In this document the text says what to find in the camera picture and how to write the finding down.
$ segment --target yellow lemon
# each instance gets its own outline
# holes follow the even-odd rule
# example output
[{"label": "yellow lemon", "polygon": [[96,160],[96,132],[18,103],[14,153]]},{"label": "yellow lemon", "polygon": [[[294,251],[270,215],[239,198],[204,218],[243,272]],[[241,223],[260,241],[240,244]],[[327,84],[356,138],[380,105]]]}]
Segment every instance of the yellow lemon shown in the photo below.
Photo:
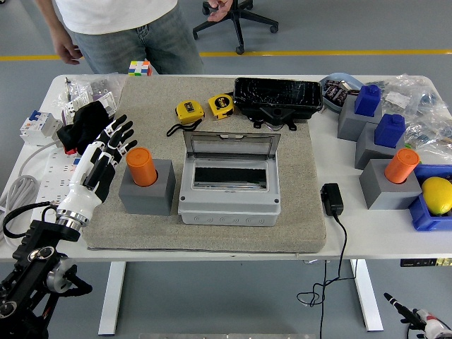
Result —
[{"label": "yellow lemon", "polygon": [[422,184],[422,194],[429,211],[441,215],[452,209],[452,184],[440,177],[431,177]]}]

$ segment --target person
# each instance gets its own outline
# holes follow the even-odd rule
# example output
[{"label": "person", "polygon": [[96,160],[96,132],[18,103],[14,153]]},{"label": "person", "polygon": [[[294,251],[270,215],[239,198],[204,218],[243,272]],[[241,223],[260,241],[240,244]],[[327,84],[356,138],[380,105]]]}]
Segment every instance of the person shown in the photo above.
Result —
[{"label": "person", "polygon": [[[232,0],[208,0],[220,21]],[[177,0],[36,0],[55,52],[66,64],[85,57],[93,73],[127,73],[147,59],[159,74],[203,73],[203,62]],[[68,30],[71,31],[74,44]]]}]

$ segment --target gray block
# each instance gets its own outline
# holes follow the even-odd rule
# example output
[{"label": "gray block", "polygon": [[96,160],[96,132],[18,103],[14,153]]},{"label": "gray block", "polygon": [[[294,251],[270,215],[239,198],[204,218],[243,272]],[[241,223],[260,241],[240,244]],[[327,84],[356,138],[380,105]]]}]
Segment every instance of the gray block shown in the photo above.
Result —
[{"label": "gray block", "polygon": [[422,193],[414,172],[402,184],[384,176],[390,159],[371,159],[359,176],[362,193],[370,210],[405,210]]},{"label": "gray block", "polygon": [[339,139],[357,141],[366,123],[371,122],[373,124],[378,124],[381,120],[381,117],[383,116],[381,102],[375,109],[373,117],[366,117],[365,115],[355,114],[355,101],[356,96],[347,95],[347,99],[345,99],[344,106],[339,115]]},{"label": "gray block", "polygon": [[147,187],[135,184],[128,167],[124,172],[119,197],[130,214],[171,215],[176,177],[171,160],[154,159],[157,181]]},{"label": "gray block", "polygon": [[405,147],[405,141],[399,139],[395,148],[376,145],[375,129],[378,125],[368,122],[356,142],[355,168],[363,170],[371,159],[392,159],[398,150]]}]

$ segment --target office chair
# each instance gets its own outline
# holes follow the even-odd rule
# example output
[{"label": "office chair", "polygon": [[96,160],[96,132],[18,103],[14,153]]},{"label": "office chair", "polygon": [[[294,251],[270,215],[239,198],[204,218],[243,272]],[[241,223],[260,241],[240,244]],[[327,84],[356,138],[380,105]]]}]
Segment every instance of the office chair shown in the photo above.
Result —
[{"label": "office chair", "polygon": [[[217,23],[222,23],[223,21],[231,19],[232,22],[234,23],[235,32],[237,33],[237,37],[239,38],[239,43],[240,43],[240,46],[238,46],[235,49],[235,52],[237,54],[243,54],[245,52],[244,42],[243,42],[243,37],[242,37],[242,29],[240,28],[240,18],[246,19],[246,20],[251,20],[251,21],[256,21],[258,23],[265,23],[266,25],[271,25],[270,31],[272,33],[276,33],[278,31],[278,22],[277,21],[271,20],[269,18],[265,18],[263,16],[258,16],[257,14],[247,11],[247,9],[252,9],[252,8],[253,8],[253,0],[244,0],[240,4],[239,4],[239,0],[234,0],[234,2],[231,5],[231,9],[229,10],[229,13],[221,21],[217,22]],[[212,8],[209,6],[209,3],[207,1],[204,1],[203,2],[203,14],[208,16],[210,14],[211,9]],[[193,37],[195,38],[195,40],[198,39],[198,32],[200,30],[204,30],[210,26],[216,25],[217,23],[206,21],[206,22],[196,26],[193,29]]]}]

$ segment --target plastic bag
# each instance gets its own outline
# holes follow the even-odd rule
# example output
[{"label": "plastic bag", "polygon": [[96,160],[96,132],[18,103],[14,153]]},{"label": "plastic bag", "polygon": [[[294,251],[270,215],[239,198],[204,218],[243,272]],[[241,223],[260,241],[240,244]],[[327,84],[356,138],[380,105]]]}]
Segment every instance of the plastic bag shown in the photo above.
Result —
[{"label": "plastic bag", "polygon": [[452,116],[428,78],[403,74],[373,84],[381,89],[383,114],[405,117],[408,147],[452,160]]},{"label": "plastic bag", "polygon": [[75,112],[93,101],[100,101],[109,117],[113,117],[126,79],[127,75],[118,73],[66,77],[65,86],[54,101],[61,109],[64,125],[72,124]]}]

